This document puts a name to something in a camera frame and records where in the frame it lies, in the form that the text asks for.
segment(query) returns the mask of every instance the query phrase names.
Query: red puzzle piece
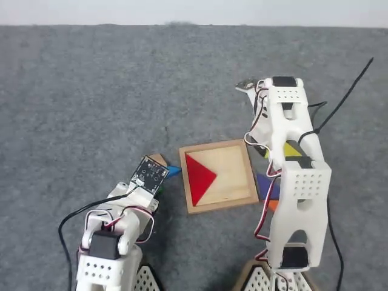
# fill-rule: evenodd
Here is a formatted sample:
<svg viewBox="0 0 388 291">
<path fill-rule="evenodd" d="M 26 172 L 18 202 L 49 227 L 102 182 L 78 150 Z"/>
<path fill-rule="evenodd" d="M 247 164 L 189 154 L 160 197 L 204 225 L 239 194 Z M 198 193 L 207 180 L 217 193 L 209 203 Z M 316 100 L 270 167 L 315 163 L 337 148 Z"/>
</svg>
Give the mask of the red puzzle piece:
<svg viewBox="0 0 388 291">
<path fill-rule="evenodd" d="M 192 194 L 192 203 L 193 206 L 196 206 L 217 175 L 210 171 L 207 167 L 204 167 L 199 162 L 195 161 L 188 154 L 185 154 L 185 156 L 190 191 Z"/>
</svg>

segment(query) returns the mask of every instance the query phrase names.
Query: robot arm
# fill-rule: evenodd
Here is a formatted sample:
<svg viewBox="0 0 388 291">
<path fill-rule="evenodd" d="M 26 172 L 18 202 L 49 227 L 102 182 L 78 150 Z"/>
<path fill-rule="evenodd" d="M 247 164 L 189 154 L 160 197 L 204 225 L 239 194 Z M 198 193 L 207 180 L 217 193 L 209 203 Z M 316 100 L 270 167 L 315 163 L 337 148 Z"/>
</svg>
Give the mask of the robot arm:
<svg viewBox="0 0 388 291">
<path fill-rule="evenodd" d="M 283 149 L 286 141 L 298 141 L 303 133 L 313 130 L 303 82 L 293 77 L 273 77 L 244 81 L 236 88 L 248 94 L 254 109 L 257 104 L 249 135 L 270 149 L 272 167 L 281 169 L 279 204 L 267 242 L 268 262 L 274 272 L 302 272 L 316 267 L 326 234 L 331 169 L 324 161 L 316 134 L 302 139 L 304 156 L 286 158 Z M 289 242 L 299 230 L 306 233 L 307 242 Z"/>
<path fill-rule="evenodd" d="M 131 291 L 142 259 L 136 245 L 158 208 L 153 198 L 168 175 L 167 168 L 146 157 L 130 184 L 119 183 L 108 198 L 125 198 L 100 204 L 88 212 L 80 246 L 77 291 Z"/>
</svg>

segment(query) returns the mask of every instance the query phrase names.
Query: black cable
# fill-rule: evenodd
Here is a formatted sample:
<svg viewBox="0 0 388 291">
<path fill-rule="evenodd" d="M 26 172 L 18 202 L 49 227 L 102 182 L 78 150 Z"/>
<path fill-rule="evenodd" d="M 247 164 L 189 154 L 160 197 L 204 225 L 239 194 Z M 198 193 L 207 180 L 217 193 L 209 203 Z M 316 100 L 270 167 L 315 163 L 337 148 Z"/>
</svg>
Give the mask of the black cable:
<svg viewBox="0 0 388 291">
<path fill-rule="evenodd" d="M 314 120 L 315 120 L 316 114 L 317 114 L 318 111 L 319 111 L 322 107 L 324 107 L 326 104 L 327 104 L 327 101 L 322 101 L 322 102 L 320 102 L 319 105 L 316 106 L 316 109 L 313 111 L 313 113 L 311 113 L 310 119 L 311 119 L 311 125 L 313 125 L 313 128 L 314 128 Z"/>
<path fill-rule="evenodd" d="M 136 188 L 134 188 L 133 190 L 131 190 L 128 194 L 125 194 L 125 195 L 119 195 L 119 196 L 114 196 L 114 197 L 110 197 L 110 198 L 106 198 L 106 199 L 102 199 L 102 200 L 99 200 L 99 201 L 95 201 L 93 203 L 90 203 L 90 204 L 87 204 L 86 206 L 84 207 L 81 207 L 80 209 L 70 213 L 69 215 L 67 215 L 62 221 L 61 223 L 59 224 L 58 226 L 58 235 L 59 235 L 59 240 L 61 241 L 61 245 L 62 245 L 62 248 L 63 248 L 63 251 L 65 252 L 65 256 L 66 256 L 66 262 L 67 262 L 67 267 L 68 267 L 68 286 L 67 286 L 67 290 L 68 291 L 72 291 L 72 284 L 73 284 L 73 271 L 72 271 L 72 260 L 70 258 L 70 254 L 69 254 L 69 250 L 67 249 L 67 246 L 66 246 L 66 242 L 65 242 L 65 239 L 63 237 L 63 233 L 62 233 L 62 228 L 64 226 L 64 224 L 72 217 L 76 216 L 77 214 L 80 214 L 81 212 L 87 210 L 87 209 L 90 209 L 94 206 L 97 206 L 99 204 L 102 204 L 102 203 L 106 203 L 106 202 L 110 202 L 110 201 L 115 201 L 115 200 L 119 200 L 121 198 L 125 198 L 127 197 L 129 194 L 131 194 Z"/>
<path fill-rule="evenodd" d="M 343 96 L 343 98 L 340 100 L 340 102 L 337 104 L 337 106 L 334 108 L 334 110 L 328 115 L 328 117 L 322 122 L 322 124 L 320 126 L 318 126 L 316 129 L 312 130 L 311 132 L 305 132 L 301 135 L 301 137 L 299 138 L 299 141 L 298 141 L 298 144 L 300 145 L 302 139 L 307 136 L 307 135 L 311 135 L 312 133 L 316 133 L 316 134 L 319 134 L 320 131 L 322 130 L 322 128 L 327 124 L 327 122 L 331 119 L 331 117 L 333 117 L 333 115 L 338 111 L 338 109 L 340 109 L 340 107 L 344 104 L 344 102 L 346 101 L 346 99 L 349 97 L 349 95 L 351 94 L 351 92 L 353 91 L 353 89 L 356 87 L 358 81 L 364 76 L 365 72 L 367 71 L 367 69 L 369 68 L 369 66 L 371 65 L 371 63 L 373 62 L 373 58 L 371 58 L 369 60 L 369 62 L 366 64 L 366 66 L 363 68 L 363 70 L 361 71 L 361 73 L 358 75 L 358 77 L 356 78 L 356 80 L 354 80 L 353 84 L 350 86 L 350 88 L 348 89 L 348 91 L 346 92 L 346 94 Z"/>
<path fill-rule="evenodd" d="M 307 107 L 316 107 L 316 106 L 320 106 L 321 104 L 323 103 L 327 103 L 327 101 L 322 101 L 322 102 L 318 102 L 318 103 L 314 103 L 314 104 L 309 104 Z"/>
<path fill-rule="evenodd" d="M 340 109 L 342 104 L 346 101 L 346 99 L 349 97 L 350 93 L 353 91 L 354 87 L 356 87 L 358 81 L 364 76 L 365 72 L 373 62 L 373 58 L 369 60 L 369 62 L 366 64 L 364 69 L 361 71 L 361 73 L 358 75 L 356 80 L 354 80 L 353 84 L 350 86 L 349 90 L 346 92 L 345 96 L 342 98 L 342 100 L 338 103 L 338 105 L 334 108 L 334 110 L 328 115 L 328 117 L 322 122 L 322 124 L 317 128 L 318 132 L 321 131 L 321 129 L 326 125 L 326 123 L 330 120 L 331 117 Z"/>
<path fill-rule="evenodd" d="M 338 277 L 337 287 L 336 287 L 336 291 L 340 291 L 341 284 L 342 284 L 342 277 L 344 275 L 344 259 L 342 257 L 342 253 L 340 251 L 340 248 L 338 246 L 338 243 L 337 243 L 337 240 L 335 238 L 334 231 L 333 231 L 332 216 L 330 214 L 330 201 L 329 201 L 329 197 L 327 197 L 326 204 L 327 204 L 327 221 L 328 221 L 328 225 L 329 225 L 329 230 L 330 230 L 330 234 L 331 234 L 332 239 L 333 239 L 333 243 L 334 243 L 335 249 L 336 249 L 337 254 L 338 254 L 339 263 L 341 264 L 341 269 L 339 271 L 339 277 Z"/>
<path fill-rule="evenodd" d="M 311 135 L 312 133 L 316 133 L 315 130 L 312 130 L 311 132 L 305 132 L 305 133 L 303 133 L 303 134 L 301 135 L 301 137 L 299 138 L 299 140 L 298 140 L 298 145 L 301 144 L 302 139 L 303 139 L 306 135 Z"/>
</svg>

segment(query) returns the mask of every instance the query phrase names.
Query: circuit board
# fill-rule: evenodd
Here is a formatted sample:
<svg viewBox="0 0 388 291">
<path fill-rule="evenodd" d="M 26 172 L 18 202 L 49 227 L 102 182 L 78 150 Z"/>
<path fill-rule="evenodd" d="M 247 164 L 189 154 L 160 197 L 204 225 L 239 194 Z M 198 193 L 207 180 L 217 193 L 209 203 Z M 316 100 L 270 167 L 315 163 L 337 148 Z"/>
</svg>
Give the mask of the circuit board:
<svg viewBox="0 0 388 291">
<path fill-rule="evenodd" d="M 145 156 L 133 173 L 131 181 L 155 195 L 168 174 L 168 168 Z"/>
</svg>

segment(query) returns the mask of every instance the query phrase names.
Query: white wall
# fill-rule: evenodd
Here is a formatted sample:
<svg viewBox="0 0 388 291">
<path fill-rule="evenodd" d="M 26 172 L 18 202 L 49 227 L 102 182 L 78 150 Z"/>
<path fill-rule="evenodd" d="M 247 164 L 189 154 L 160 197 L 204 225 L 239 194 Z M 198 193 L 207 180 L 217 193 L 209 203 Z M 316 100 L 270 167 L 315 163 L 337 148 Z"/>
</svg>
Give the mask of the white wall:
<svg viewBox="0 0 388 291">
<path fill-rule="evenodd" d="M 0 0 L 0 24 L 388 27 L 387 0 Z"/>
</svg>

